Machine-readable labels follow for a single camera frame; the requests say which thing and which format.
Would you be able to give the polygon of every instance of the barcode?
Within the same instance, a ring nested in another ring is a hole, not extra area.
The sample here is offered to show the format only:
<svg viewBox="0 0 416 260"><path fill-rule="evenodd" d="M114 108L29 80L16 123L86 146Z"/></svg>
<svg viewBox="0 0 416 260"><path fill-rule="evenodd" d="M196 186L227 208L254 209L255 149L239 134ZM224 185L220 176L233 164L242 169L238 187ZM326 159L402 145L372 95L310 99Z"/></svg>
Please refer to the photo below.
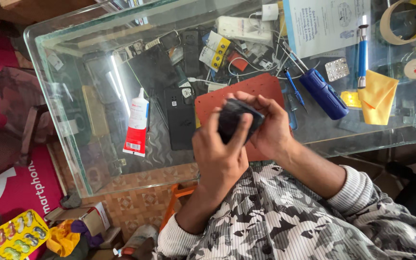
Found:
<svg viewBox="0 0 416 260"><path fill-rule="evenodd" d="M141 149L140 144L133 144L133 143L129 143L129 142L126 142L126 147L131 148L131 149L136 149L136 150Z"/></svg>

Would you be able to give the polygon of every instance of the hand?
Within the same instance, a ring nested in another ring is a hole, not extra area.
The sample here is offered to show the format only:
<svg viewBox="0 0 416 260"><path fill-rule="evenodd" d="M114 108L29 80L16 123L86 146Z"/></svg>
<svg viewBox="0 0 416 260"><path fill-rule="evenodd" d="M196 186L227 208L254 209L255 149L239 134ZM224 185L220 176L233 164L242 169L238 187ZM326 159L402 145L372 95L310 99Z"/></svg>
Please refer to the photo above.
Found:
<svg viewBox="0 0 416 260"><path fill-rule="evenodd" d="M220 108L215 108L206 125L192 138L195 161L201 175L198 188L218 201L224 199L248 168L244 143L253 121L251 114L243 114L234 136L225 145L218 133L220 111Z"/></svg>
<svg viewBox="0 0 416 260"><path fill-rule="evenodd" d="M262 95L253 96L242 91L228 94L263 114L266 118L259 129L251 136L251 143L266 157L278 161L283 159L287 149L292 147L294 139L288 126L288 114L273 99Z"/></svg>

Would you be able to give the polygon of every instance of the tape roll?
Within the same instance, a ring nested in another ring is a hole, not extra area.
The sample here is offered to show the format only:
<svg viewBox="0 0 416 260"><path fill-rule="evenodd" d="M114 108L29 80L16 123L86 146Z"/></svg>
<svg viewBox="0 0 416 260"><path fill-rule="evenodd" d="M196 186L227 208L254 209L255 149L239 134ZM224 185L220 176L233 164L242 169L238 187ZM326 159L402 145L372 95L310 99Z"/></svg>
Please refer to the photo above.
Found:
<svg viewBox="0 0 416 260"><path fill-rule="evenodd" d="M380 21L381 35L387 42L389 42L390 44L394 44L394 45L408 44L408 43L416 41L416 33L415 35L413 35L411 39L403 40L400 36L396 36L391 31L391 14L394 11L394 9L402 3L410 3L416 6L416 0L400 0L396 2L395 4L391 5L388 9L386 9Z"/></svg>

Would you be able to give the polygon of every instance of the brown chair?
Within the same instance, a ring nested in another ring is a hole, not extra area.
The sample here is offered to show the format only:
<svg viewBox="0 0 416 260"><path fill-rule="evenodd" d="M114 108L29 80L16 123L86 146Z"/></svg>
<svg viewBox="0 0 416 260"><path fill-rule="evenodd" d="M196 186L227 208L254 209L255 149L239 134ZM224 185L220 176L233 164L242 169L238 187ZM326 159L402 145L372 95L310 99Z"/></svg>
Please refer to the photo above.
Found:
<svg viewBox="0 0 416 260"><path fill-rule="evenodd" d="M33 70L4 67L0 71L0 174L31 163L35 144L57 139L38 78Z"/></svg>

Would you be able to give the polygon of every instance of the paper document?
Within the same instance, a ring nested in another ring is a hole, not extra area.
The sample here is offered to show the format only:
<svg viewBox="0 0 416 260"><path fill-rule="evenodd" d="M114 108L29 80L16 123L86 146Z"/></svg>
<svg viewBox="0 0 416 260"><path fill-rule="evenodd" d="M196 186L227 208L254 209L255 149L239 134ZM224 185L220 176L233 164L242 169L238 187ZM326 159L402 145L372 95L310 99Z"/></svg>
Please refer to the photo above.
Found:
<svg viewBox="0 0 416 260"><path fill-rule="evenodd" d="M358 44L358 27L371 24L370 0L283 0L283 9L289 45L300 58Z"/></svg>

